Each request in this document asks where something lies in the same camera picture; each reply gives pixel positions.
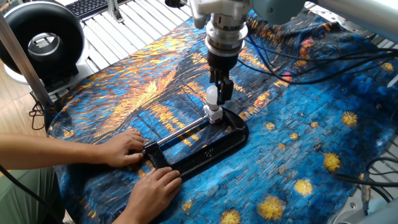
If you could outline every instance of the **fingers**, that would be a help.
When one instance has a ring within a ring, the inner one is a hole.
[[[135,139],[132,139],[131,142],[129,143],[129,149],[142,150],[143,148],[144,144]]]
[[[134,140],[137,140],[137,141],[139,141],[139,142],[142,142],[142,143],[144,142],[144,138],[141,137],[141,136],[132,134],[131,137],[132,137]]]
[[[173,191],[171,191],[168,195],[169,200],[173,200],[173,198],[178,194],[178,192],[181,190],[181,185],[179,185],[177,188],[175,188]]]
[[[151,169],[148,173],[146,173],[146,174],[141,178],[141,180],[144,180],[144,179],[150,177],[155,171],[156,171],[155,168]]]
[[[168,172],[170,172],[172,170],[171,167],[163,167],[160,168],[158,170],[156,170],[153,174],[152,174],[152,178],[154,178],[155,180],[160,180],[160,178],[162,178],[165,174],[167,174]]]
[[[126,155],[126,156],[124,156],[123,165],[127,166],[129,164],[135,164],[135,163],[139,162],[143,157],[144,157],[144,155],[142,153]]]
[[[178,170],[173,170],[172,172],[165,174],[162,178],[160,178],[159,181],[160,181],[160,183],[163,184],[163,186],[166,186],[172,180],[176,179],[179,176],[180,176],[180,172]]]
[[[135,134],[135,135],[137,135],[137,136],[141,136],[141,132],[135,131],[135,130],[131,130],[131,129],[125,131],[125,133],[128,133],[128,134]]]
[[[166,190],[167,193],[171,193],[173,192],[173,190],[180,187],[181,184],[182,184],[182,179],[181,177],[178,177],[172,180],[170,183],[168,183],[164,189]]]

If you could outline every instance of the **metal rod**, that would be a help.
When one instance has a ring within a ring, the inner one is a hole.
[[[119,11],[118,0],[106,0],[108,2],[108,13],[116,20],[118,23],[124,22],[122,15]]]
[[[398,43],[398,1],[312,0],[345,19]]]
[[[171,139],[179,136],[180,134],[184,133],[185,131],[188,131],[189,129],[194,128],[195,126],[197,126],[198,124],[202,123],[204,120],[206,120],[208,118],[208,115],[206,114],[204,117],[197,119],[196,121],[186,125],[185,127],[183,127],[182,129],[179,129],[178,131],[172,133],[171,135],[167,136],[166,138],[163,138],[161,140],[159,140],[157,142],[158,146],[163,145],[164,143],[170,141]]]
[[[19,44],[17,38],[12,32],[4,16],[0,13],[0,40],[7,49],[8,53],[14,60],[19,71],[23,74],[26,81],[35,93],[36,98],[41,102],[42,106],[46,109],[52,105],[52,100],[40,82],[32,64],[27,58],[24,50]]]

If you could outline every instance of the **patterned fabric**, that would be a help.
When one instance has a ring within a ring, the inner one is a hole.
[[[336,57],[375,46],[338,24],[303,11],[288,24],[268,26],[251,14],[254,40],[301,58]],[[198,119],[209,83],[204,30],[189,20],[173,32],[82,81],[64,99],[48,135],[101,144],[127,129],[159,140]],[[317,62],[269,54],[277,70],[295,73]],[[240,59],[266,70],[246,44]],[[358,62],[339,61],[300,80],[324,77]],[[396,60],[369,62],[346,75],[316,85],[288,85],[275,77],[235,66],[233,100],[225,104],[249,127],[240,151],[182,185],[163,223],[326,223],[351,195],[353,184],[333,179],[357,177],[381,154],[393,134],[397,104]],[[187,133],[164,154],[174,163],[218,138],[208,125]],[[111,169],[58,166],[61,193],[79,223],[111,223],[127,204],[131,189],[152,164]]]

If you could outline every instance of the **wooden floor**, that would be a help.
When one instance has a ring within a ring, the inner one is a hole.
[[[45,130],[33,130],[32,118],[28,112],[35,101],[29,94],[29,87],[11,80],[0,60],[0,133],[19,133],[45,136]],[[35,128],[43,126],[42,116],[35,118]]]

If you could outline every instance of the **keyboard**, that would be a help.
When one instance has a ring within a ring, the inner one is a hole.
[[[108,8],[106,0],[78,0],[66,7],[78,18],[86,18]]]

